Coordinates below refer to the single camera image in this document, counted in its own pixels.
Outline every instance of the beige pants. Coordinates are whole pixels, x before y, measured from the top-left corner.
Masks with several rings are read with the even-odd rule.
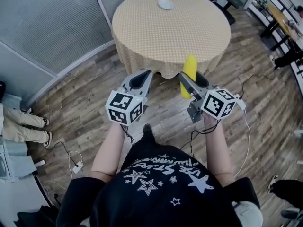
[[[15,142],[33,141],[45,143],[49,136],[45,131],[30,130],[22,125],[32,125],[43,128],[45,122],[42,117],[23,113],[19,110],[3,107],[3,130],[2,137],[5,140],[13,140]]]

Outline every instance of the star print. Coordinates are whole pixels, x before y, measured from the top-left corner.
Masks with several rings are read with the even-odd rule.
[[[200,193],[204,193],[205,189],[214,189],[214,187],[206,184],[206,181],[208,180],[207,175],[202,177],[201,179],[198,179],[191,174],[188,175],[190,176],[191,180],[193,180],[193,182],[190,183],[189,186],[196,186]]]
[[[136,172],[136,171],[133,170],[132,174],[124,176],[123,178],[131,177],[132,178],[132,185],[134,185],[134,183],[137,181],[138,178],[146,178],[146,176],[143,176],[142,173],[143,172]]]
[[[176,183],[177,180],[176,180],[176,177],[175,176],[172,176],[169,180],[172,184]]]
[[[156,190],[158,189],[156,186],[154,186],[152,183],[153,183],[153,179],[146,182],[142,179],[140,179],[140,182],[142,183],[142,186],[138,188],[138,191],[140,190],[144,190],[146,195],[149,196],[150,193],[151,193],[151,190]]]
[[[166,154],[164,154],[163,156],[160,156],[160,155],[159,155],[159,157],[163,157],[163,158],[166,159],[166,157],[169,157],[169,156],[167,156]]]
[[[180,199],[173,199],[172,201],[170,201],[174,206],[178,205],[178,204],[181,204],[180,203]]]

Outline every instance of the person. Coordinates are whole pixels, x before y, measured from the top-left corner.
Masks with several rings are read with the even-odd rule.
[[[303,7],[298,6],[295,8],[301,18],[303,18]],[[290,50],[280,58],[274,58],[272,55],[269,56],[273,63],[275,70],[290,65],[292,62],[301,59],[303,57],[303,22],[298,27],[294,27],[295,32],[298,34],[298,40],[296,42],[290,42]]]
[[[43,128],[49,125],[49,120],[35,115],[23,113],[4,106],[0,103],[0,132],[1,138],[15,142],[32,141],[42,143],[49,148],[52,141],[52,133],[31,130],[23,125],[31,125]]]
[[[222,124],[204,115],[207,168],[174,146],[156,143],[146,124],[116,174],[125,130],[112,123],[89,177],[71,181],[57,227],[245,226],[263,217],[249,178],[234,180]]]
[[[297,180],[278,180],[278,177],[278,174],[274,175],[268,185],[268,192],[303,210],[303,183]]]

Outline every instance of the floor board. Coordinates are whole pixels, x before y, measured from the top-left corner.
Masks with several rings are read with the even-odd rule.
[[[296,164],[298,159],[303,159],[302,141],[293,135],[302,119],[302,99],[290,67],[273,72],[268,58],[270,52],[259,38],[263,26],[244,11],[232,10],[232,13],[237,22],[232,26],[231,43],[219,65],[207,77],[213,84],[240,95],[243,82],[253,74],[270,78],[254,76],[244,86],[251,137],[248,159],[238,177],[251,178],[261,203],[264,226],[279,226],[283,222],[280,211],[287,203],[268,194],[267,185],[277,172],[283,179],[303,180],[302,166]],[[110,126],[106,100],[126,75],[112,46],[69,73],[34,106],[36,114],[50,119],[47,130],[53,133],[53,144],[62,141],[68,151],[76,150],[83,155],[84,168],[74,174],[75,178],[87,175],[90,170]],[[203,126],[201,122],[192,124],[186,111],[189,101],[180,96],[178,78],[166,80],[155,75],[147,104],[146,114],[129,129],[135,140],[142,136],[142,126],[149,123],[158,142],[181,148],[189,141],[191,131]],[[236,173],[248,145],[244,113],[235,109],[232,116],[223,121],[223,126]],[[121,162],[130,146],[126,138]],[[61,145],[52,151],[33,143],[29,148],[35,162],[46,161],[46,165],[38,169],[42,182],[51,180],[68,186],[71,180],[68,156]],[[190,153],[189,145],[183,150]],[[203,135],[193,140],[193,152],[205,164]],[[72,156],[80,160],[76,153]],[[61,197],[65,193],[53,183],[46,185],[51,196],[54,192]]]

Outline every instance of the polka dot tablecloth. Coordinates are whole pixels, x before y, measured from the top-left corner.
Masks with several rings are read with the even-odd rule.
[[[115,11],[112,33],[128,73],[151,69],[172,78],[194,54],[200,72],[213,71],[231,38],[224,14],[209,0],[125,0]]]

